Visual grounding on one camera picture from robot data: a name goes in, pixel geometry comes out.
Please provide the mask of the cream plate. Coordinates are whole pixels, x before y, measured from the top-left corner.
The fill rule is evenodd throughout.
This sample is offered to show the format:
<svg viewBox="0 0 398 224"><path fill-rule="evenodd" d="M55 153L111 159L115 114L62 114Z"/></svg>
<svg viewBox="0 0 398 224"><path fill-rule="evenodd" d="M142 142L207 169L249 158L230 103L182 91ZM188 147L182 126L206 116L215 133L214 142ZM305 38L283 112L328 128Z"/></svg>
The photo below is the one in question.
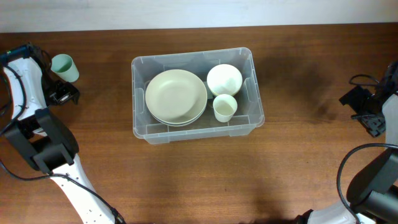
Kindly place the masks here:
<svg viewBox="0 0 398 224"><path fill-rule="evenodd" d="M157 118L157 117L154 116L153 114L152 114L152 117L153 117L154 119L156 119L158 122L162 123L162 124L166 124L166 125L168 125L168 126L180 127L180 126L186 126L186 125L189 125L189 124L192 124L193 122L195 122L195 121L196 121L197 119L199 119L199 117L205 112L205 109L206 109L206 108L203 108L203 110L202 110L196 117L194 117L193 119L191 119L190 121L186 121L186 122L183 122L183 123L168 123L168 122L166 122L166 121L162 121L161 119Z"/></svg>

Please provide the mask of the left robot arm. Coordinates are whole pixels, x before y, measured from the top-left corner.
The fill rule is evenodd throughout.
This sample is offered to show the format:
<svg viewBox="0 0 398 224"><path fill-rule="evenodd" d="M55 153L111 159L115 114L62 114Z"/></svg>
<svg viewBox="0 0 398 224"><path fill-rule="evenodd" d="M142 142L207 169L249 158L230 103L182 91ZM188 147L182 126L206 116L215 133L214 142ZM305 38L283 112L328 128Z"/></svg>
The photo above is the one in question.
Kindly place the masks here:
<svg viewBox="0 0 398 224"><path fill-rule="evenodd" d="M1 112L12 110L1 130L28 165L53 180L66 195L83 223L124 223L122 215L98 195L81 165L78 143L50 106L78 103L73 85L79 73L70 57L57 62L34 44L27 43L1 54L9 102Z"/></svg>

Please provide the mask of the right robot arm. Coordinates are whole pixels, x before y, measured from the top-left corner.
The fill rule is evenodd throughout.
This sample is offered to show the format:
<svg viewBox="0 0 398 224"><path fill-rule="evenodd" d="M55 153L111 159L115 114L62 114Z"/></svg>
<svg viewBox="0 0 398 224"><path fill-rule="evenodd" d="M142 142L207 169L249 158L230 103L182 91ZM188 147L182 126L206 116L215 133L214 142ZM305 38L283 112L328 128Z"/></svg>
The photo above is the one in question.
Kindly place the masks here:
<svg viewBox="0 0 398 224"><path fill-rule="evenodd" d="M349 81L353 89L340 98L355 112L351 116L372 137L386 135L384 143L368 143L350 150L336 175L339 202L322 210L308 210L295 223L397 223L397 62L387 67L384 76L372 83ZM341 190L341 175L348 159L362 149L381 147L383 152L359 171L346 193Z"/></svg>

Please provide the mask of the white small bowl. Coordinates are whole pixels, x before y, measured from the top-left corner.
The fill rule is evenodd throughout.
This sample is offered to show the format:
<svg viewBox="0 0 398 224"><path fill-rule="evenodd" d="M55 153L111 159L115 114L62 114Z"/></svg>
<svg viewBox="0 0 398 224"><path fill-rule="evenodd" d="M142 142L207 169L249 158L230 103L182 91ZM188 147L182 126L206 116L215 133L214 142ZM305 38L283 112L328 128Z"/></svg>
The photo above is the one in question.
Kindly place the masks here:
<svg viewBox="0 0 398 224"><path fill-rule="evenodd" d="M227 94L234 96L241 89L243 76L236 67L229 64L220 64L208 72L206 82L213 95Z"/></svg>

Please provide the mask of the beige plate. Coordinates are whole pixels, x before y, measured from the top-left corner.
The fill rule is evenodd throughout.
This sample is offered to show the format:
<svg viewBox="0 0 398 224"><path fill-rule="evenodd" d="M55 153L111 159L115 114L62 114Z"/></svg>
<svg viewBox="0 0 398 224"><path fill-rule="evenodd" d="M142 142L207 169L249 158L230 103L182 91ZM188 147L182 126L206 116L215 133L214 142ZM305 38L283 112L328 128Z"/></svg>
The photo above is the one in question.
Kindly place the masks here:
<svg viewBox="0 0 398 224"><path fill-rule="evenodd" d="M159 73L146 89L146 106L151 114L168 123L183 123L206 108L207 94L194 73L172 69Z"/></svg>

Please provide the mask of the cream plastic cup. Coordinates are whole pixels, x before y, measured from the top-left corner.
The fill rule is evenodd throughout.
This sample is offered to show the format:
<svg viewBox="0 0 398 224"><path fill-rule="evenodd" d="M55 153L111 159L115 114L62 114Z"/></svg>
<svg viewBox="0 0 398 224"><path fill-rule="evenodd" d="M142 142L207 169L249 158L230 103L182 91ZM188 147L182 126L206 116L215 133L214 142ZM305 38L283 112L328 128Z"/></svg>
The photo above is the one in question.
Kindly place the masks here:
<svg viewBox="0 0 398 224"><path fill-rule="evenodd" d="M218 95L213 100L215 118L221 123L227 123L238 108L236 99L227 94Z"/></svg>

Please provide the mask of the green plastic cup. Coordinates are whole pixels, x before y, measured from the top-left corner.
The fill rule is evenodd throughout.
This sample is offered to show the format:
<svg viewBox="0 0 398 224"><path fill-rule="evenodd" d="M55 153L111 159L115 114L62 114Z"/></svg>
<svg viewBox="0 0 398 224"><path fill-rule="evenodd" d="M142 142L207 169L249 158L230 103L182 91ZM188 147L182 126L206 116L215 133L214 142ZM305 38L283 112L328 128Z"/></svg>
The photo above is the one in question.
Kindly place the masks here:
<svg viewBox="0 0 398 224"><path fill-rule="evenodd" d="M67 54L54 56L50 69L66 82L75 82L80 76L73 59Z"/></svg>

